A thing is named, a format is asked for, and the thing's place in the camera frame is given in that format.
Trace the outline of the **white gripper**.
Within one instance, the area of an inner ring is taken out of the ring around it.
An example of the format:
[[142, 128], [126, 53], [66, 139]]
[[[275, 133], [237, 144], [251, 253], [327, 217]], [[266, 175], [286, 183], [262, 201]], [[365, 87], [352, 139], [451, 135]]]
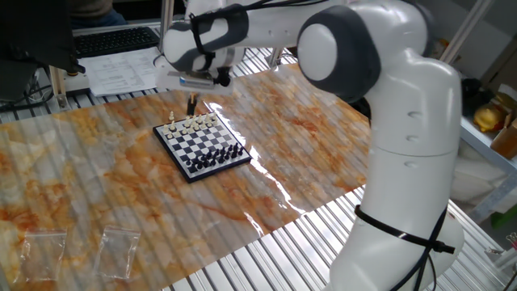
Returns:
[[233, 93], [233, 80], [230, 80], [228, 86], [214, 83], [209, 85], [208, 82], [212, 80], [202, 81], [201, 79], [189, 77], [185, 73], [178, 72], [164, 56], [156, 57], [154, 66], [156, 87], [160, 89], [195, 92], [188, 99], [187, 114], [189, 116], [194, 115], [194, 108], [196, 108], [200, 96], [199, 93], [213, 95], [231, 95]]

